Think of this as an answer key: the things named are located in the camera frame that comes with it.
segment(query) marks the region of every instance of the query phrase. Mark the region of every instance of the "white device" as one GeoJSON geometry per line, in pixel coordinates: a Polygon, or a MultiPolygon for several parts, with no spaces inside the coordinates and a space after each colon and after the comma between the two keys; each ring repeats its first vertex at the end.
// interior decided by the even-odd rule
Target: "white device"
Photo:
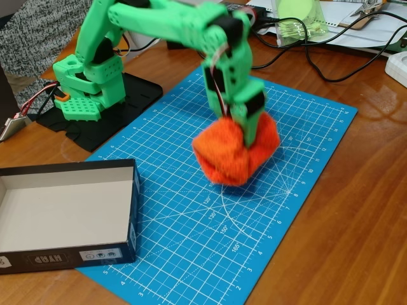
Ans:
{"type": "Polygon", "coordinates": [[[407,52],[391,55],[385,71],[404,87],[407,87],[407,52]]]}

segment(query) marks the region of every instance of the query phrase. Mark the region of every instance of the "red wire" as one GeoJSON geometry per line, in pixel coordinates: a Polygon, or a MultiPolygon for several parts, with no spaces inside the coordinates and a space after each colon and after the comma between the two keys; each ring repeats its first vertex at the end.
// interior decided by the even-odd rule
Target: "red wire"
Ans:
{"type": "Polygon", "coordinates": [[[36,94],[34,94],[28,101],[26,101],[23,106],[21,107],[20,114],[25,116],[28,113],[28,110],[30,109],[32,103],[35,101],[35,99],[43,93],[46,89],[49,89],[51,87],[54,87],[57,85],[57,81],[54,81],[53,83],[50,83],[46,85],[44,88],[42,88],[40,91],[38,91],[36,94]]]}

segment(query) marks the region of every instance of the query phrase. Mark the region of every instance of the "person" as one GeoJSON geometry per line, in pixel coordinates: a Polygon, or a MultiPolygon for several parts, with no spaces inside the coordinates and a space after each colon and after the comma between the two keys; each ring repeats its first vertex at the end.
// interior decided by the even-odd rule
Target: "person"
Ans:
{"type": "MultiPolygon", "coordinates": [[[[0,63],[18,107],[51,81],[41,75],[70,42],[91,3],[26,0],[11,18],[7,17],[9,20],[0,29],[0,63]]],[[[36,113],[45,98],[45,94],[38,97],[30,112],[36,113]]]]}
{"type": "Polygon", "coordinates": [[[6,75],[0,65],[0,133],[8,118],[13,117],[19,111],[17,102],[14,98],[10,84],[7,82],[6,75]]]}

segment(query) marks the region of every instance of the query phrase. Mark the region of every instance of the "perforated green panel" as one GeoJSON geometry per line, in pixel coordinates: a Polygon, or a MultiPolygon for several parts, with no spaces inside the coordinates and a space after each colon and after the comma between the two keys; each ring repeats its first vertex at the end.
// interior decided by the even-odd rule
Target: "perforated green panel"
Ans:
{"type": "Polygon", "coordinates": [[[71,98],[67,102],[55,101],[55,105],[62,110],[65,119],[75,121],[97,121],[100,112],[89,98],[71,98]]]}

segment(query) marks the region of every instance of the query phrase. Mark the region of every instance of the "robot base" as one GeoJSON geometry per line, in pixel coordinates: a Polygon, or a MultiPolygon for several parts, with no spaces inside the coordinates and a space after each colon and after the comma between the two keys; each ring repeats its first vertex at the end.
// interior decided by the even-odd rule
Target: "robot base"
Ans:
{"type": "Polygon", "coordinates": [[[54,132],[66,131],[66,136],[84,150],[92,152],[116,132],[127,126],[163,95],[160,85],[127,73],[123,74],[126,99],[100,114],[98,121],[68,121],[62,111],[52,107],[40,115],[37,123],[54,132]]]}

